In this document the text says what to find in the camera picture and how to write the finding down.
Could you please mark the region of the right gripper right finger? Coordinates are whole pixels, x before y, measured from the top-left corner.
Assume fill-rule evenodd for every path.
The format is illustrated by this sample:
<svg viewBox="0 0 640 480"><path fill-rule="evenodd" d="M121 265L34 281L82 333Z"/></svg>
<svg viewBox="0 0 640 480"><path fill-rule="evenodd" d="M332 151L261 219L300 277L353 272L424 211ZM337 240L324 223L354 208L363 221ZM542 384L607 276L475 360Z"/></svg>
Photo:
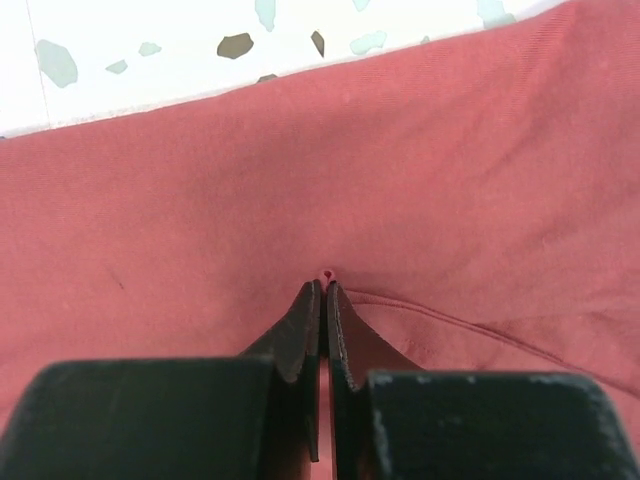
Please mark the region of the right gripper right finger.
<svg viewBox="0 0 640 480"><path fill-rule="evenodd" d="M376 479L379 462L373 446L373 410L367 375L372 370L419 371L421 368L357 314L336 281L328 285L325 325L334 477Z"/></svg>

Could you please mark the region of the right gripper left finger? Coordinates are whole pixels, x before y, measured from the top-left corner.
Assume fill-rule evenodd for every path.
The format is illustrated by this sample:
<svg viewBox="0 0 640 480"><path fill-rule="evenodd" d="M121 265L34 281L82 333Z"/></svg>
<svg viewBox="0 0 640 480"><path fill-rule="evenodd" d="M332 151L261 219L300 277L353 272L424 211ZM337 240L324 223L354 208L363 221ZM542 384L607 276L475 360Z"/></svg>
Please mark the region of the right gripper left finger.
<svg viewBox="0 0 640 480"><path fill-rule="evenodd" d="M267 459L274 463L319 460L321 283L302 285L273 326L240 353L274 368L267 410Z"/></svg>

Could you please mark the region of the salmon pink t shirt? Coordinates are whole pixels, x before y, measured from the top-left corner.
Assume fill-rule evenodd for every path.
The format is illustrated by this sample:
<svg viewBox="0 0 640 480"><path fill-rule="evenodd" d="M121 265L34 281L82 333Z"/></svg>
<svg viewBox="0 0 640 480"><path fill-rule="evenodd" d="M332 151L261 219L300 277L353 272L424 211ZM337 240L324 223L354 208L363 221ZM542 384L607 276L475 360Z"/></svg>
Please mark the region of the salmon pink t shirt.
<svg viewBox="0 0 640 480"><path fill-rule="evenodd" d="M267 459L321 283L319 460ZM1 145L5 479L336 479L330 282L376 479L639 475L639 5L530 19Z"/></svg>

